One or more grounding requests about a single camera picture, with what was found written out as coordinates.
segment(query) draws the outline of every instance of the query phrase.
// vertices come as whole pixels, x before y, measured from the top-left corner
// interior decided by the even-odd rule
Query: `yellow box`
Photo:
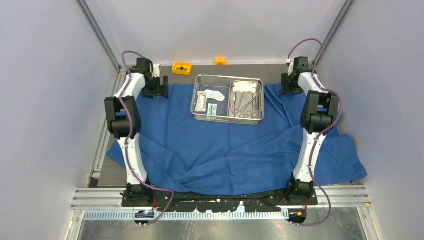
[[[190,75],[190,73],[192,73],[192,64],[188,62],[175,61],[172,66],[172,73]]]
[[[225,59],[225,57],[215,58],[215,65],[226,65],[226,64],[227,64],[227,60]]]

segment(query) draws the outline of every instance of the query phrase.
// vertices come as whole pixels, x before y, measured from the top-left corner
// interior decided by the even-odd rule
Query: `blue cloth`
[[[141,155],[151,183],[205,195],[286,188],[302,146],[304,94],[283,96],[281,84],[268,84],[264,119],[258,125],[241,125],[195,120],[190,112],[194,86],[168,87],[169,99],[137,99]],[[125,165],[117,142],[107,155]],[[319,153],[317,181],[337,184],[366,175],[352,138],[331,130]]]

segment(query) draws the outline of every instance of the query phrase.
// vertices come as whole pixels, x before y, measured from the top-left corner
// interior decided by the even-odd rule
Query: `metal tray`
[[[258,78],[198,75],[196,81],[194,82],[194,92],[190,110],[194,115],[194,118],[197,120],[256,125],[264,118],[263,88],[264,84],[262,80]],[[216,115],[208,115],[207,112],[196,111],[196,103],[199,97],[198,92],[203,92],[205,90],[219,91],[225,96],[224,101],[217,101],[215,99],[209,98],[207,99],[206,104],[217,105]],[[241,115],[241,113],[233,114],[232,104],[234,105],[234,103],[236,103],[238,105],[238,101],[242,100],[240,107],[245,107],[245,104],[247,104],[253,98],[255,98],[255,100],[246,107],[246,110],[243,112],[244,116]]]
[[[261,95],[262,85],[258,82],[243,80],[231,82],[227,115],[238,119],[262,120],[264,115]]]

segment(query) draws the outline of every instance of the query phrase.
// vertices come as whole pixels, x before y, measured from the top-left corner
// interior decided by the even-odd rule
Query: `white wall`
[[[356,1],[320,74],[345,102],[382,239],[423,239],[424,1]]]
[[[116,56],[133,50],[162,64],[285,62],[299,41],[324,40],[344,2],[87,0]],[[314,59],[318,50],[306,43],[296,53]]]
[[[116,71],[73,0],[0,7],[0,233],[65,237]]]

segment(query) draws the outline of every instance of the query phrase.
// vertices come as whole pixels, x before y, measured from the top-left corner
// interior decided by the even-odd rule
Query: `wire mesh basket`
[[[199,75],[191,113],[202,121],[256,125],[264,118],[263,88],[258,78]]]

